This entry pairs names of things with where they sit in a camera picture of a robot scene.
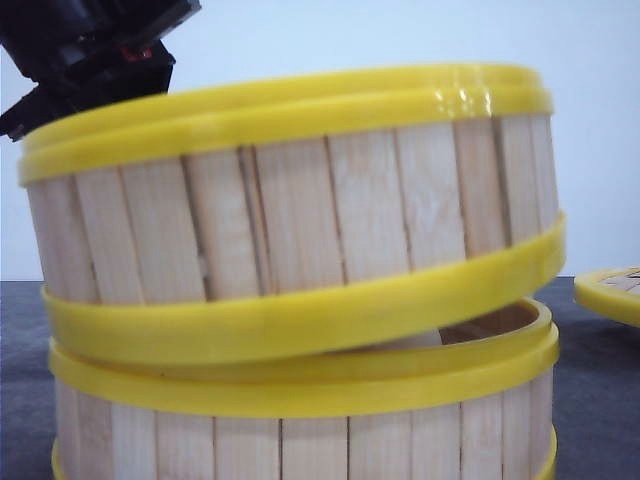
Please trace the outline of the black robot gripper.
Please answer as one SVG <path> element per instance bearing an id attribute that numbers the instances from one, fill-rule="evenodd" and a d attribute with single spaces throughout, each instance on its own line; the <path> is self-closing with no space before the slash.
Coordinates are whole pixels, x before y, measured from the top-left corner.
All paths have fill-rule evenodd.
<path id="1" fill-rule="evenodd" d="M 1 115 L 17 142 L 75 112 L 71 97 L 110 56 L 151 48 L 201 9 L 199 1 L 3 1 L 1 46 L 37 83 Z"/>

